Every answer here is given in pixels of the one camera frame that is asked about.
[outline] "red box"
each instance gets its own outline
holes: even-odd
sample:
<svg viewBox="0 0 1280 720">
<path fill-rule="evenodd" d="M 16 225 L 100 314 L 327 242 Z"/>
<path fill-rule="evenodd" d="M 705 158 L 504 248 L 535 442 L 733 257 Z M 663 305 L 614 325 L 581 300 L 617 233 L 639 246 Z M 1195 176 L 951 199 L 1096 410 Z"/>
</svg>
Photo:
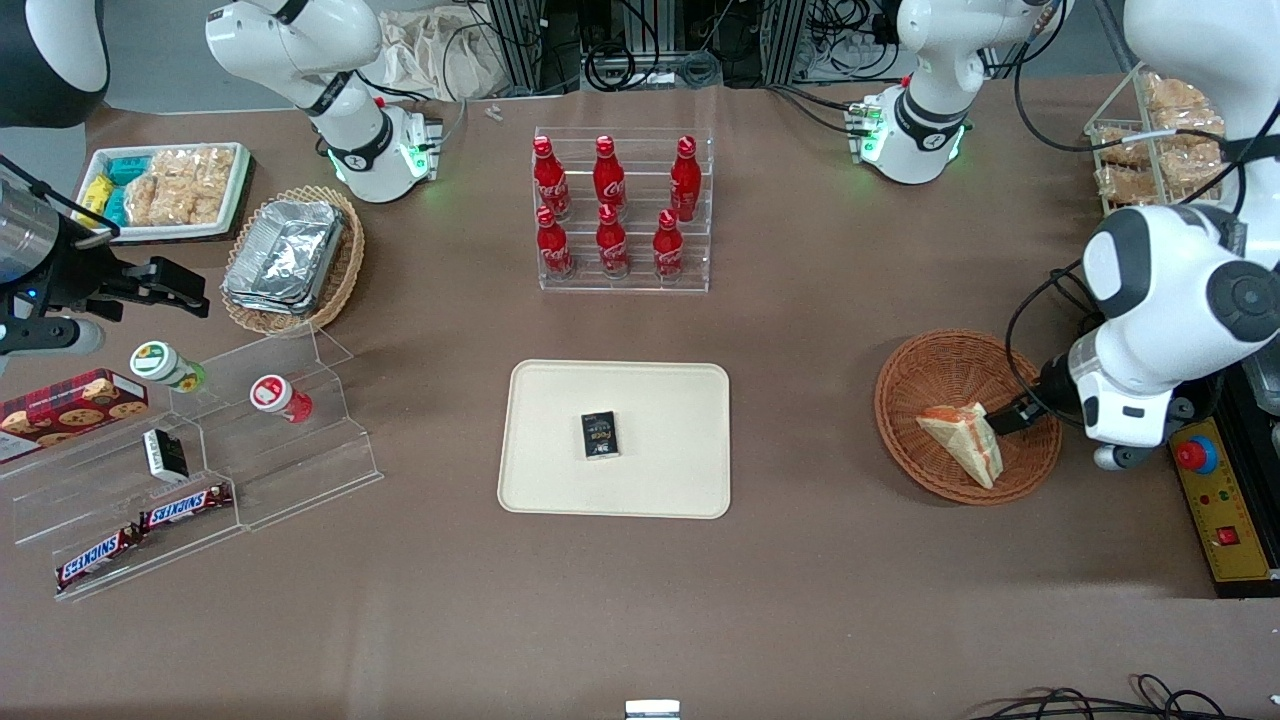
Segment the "red box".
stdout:
<svg viewBox="0 0 1280 720">
<path fill-rule="evenodd" d="M 0 410 L 0 465 L 146 411 L 146 388 L 105 368 L 28 392 Z"/>
</svg>

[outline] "coca-cola bottle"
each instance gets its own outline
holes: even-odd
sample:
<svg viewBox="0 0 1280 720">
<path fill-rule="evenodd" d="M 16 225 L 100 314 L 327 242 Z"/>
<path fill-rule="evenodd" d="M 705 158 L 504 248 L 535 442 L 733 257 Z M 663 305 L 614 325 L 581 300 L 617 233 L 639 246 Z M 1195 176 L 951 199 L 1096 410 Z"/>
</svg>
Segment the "coca-cola bottle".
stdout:
<svg viewBox="0 0 1280 720">
<path fill-rule="evenodd" d="M 538 183 L 538 196 L 557 218 L 568 215 L 568 179 L 545 135 L 534 138 L 534 182 Z"/>
<path fill-rule="evenodd" d="M 600 205 L 613 205 L 618 218 L 626 215 L 626 173 L 622 172 L 622 163 L 613 155 L 613 138 L 607 135 L 595 138 L 595 170 L 591 176 L 595 179 L 595 199 Z"/>
<path fill-rule="evenodd" d="M 672 284 L 680 279 L 681 255 L 685 249 L 685 236 L 676 227 L 676 214 L 671 210 L 658 213 L 658 232 L 653 236 L 653 264 L 662 284 Z"/>
<path fill-rule="evenodd" d="M 676 164 L 671 167 L 671 209 L 676 219 L 687 223 L 698 210 L 698 193 L 703 188 L 703 170 L 694 155 L 698 141 L 686 135 L 676 143 Z"/>
<path fill-rule="evenodd" d="M 568 252 L 564 228 L 556 222 L 556 213 L 543 205 L 538 209 L 538 251 L 543 256 L 547 277 L 553 281 L 573 275 L 573 256 Z"/>
<path fill-rule="evenodd" d="M 613 205 L 600 205 L 600 227 L 595 229 L 595 243 L 600 246 L 604 277 L 621 281 L 631 273 L 631 263 L 627 260 L 627 231 L 618 223 L 618 210 Z"/>
</svg>

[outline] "small jar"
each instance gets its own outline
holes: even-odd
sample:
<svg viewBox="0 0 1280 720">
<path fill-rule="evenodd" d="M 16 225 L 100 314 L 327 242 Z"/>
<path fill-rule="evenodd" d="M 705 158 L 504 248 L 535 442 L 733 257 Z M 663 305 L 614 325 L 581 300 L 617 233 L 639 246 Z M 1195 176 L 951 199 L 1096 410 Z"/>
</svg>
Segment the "small jar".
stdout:
<svg viewBox="0 0 1280 720">
<path fill-rule="evenodd" d="M 248 400 L 262 413 L 278 414 L 291 423 L 302 423 L 311 416 L 311 396 L 294 389 L 280 375 L 264 375 L 253 383 Z"/>
<path fill-rule="evenodd" d="M 178 392 L 195 392 L 205 382 L 205 369 L 192 363 L 168 342 L 143 342 L 129 357 L 129 369 L 145 380 L 168 386 Z"/>
</svg>

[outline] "yellow control panel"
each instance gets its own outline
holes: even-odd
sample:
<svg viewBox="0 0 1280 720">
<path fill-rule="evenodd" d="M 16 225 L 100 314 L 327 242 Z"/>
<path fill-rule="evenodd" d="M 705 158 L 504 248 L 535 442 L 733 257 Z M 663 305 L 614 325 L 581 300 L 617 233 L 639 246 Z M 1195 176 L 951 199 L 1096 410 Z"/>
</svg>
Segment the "yellow control panel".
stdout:
<svg viewBox="0 0 1280 720">
<path fill-rule="evenodd" d="M 1270 579 L 1271 566 L 1213 419 L 1178 430 L 1169 445 L 1213 579 Z"/>
</svg>

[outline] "acrylic bottle rack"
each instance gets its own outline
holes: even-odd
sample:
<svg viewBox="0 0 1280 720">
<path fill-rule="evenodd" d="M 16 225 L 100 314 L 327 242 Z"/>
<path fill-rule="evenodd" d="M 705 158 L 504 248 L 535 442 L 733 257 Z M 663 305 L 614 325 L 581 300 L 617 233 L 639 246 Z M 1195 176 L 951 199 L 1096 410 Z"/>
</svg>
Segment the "acrylic bottle rack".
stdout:
<svg viewBox="0 0 1280 720">
<path fill-rule="evenodd" d="M 712 176 L 714 142 L 709 129 L 699 128 L 567 128 L 540 127 L 564 165 L 568 179 L 570 214 L 561 220 L 573 255 L 573 277 L 557 281 L 547 275 L 538 256 L 538 282 L 553 292 L 707 292 L 712 278 Z M 616 155 L 626 170 L 627 209 L 622 227 L 627 231 L 627 256 L 631 273 L 622 279 L 609 279 L 600 265 L 595 245 L 599 215 L 595 183 L 595 138 L 613 137 Z M 676 141 L 691 135 L 698 141 L 698 165 L 703 170 L 701 192 L 694 219 L 680 224 L 685 237 L 684 270 L 671 284 L 659 283 L 654 272 L 653 236 L 658 231 L 658 213 L 671 206 L 671 165 L 676 160 Z M 534 210 L 541 204 L 536 183 L 531 183 Z M 538 223 L 530 213 L 534 236 Z"/>
<path fill-rule="evenodd" d="M 326 333 L 302 325 L 202 361 L 207 378 L 193 393 L 150 386 L 151 414 L 5 469 L 0 483 L 14 498 L 15 542 L 51 552 L 54 591 L 55 568 L 137 521 L 140 512 L 230 484 L 230 507 L 163 525 L 56 594 L 81 600 L 381 479 L 369 434 L 347 413 L 334 370 L 348 359 Z M 252 383 L 271 373 L 311 397 L 314 410 L 305 423 L 291 424 L 248 402 Z M 142 434 L 152 428 L 182 441 L 189 480 L 170 484 L 147 471 Z"/>
</svg>

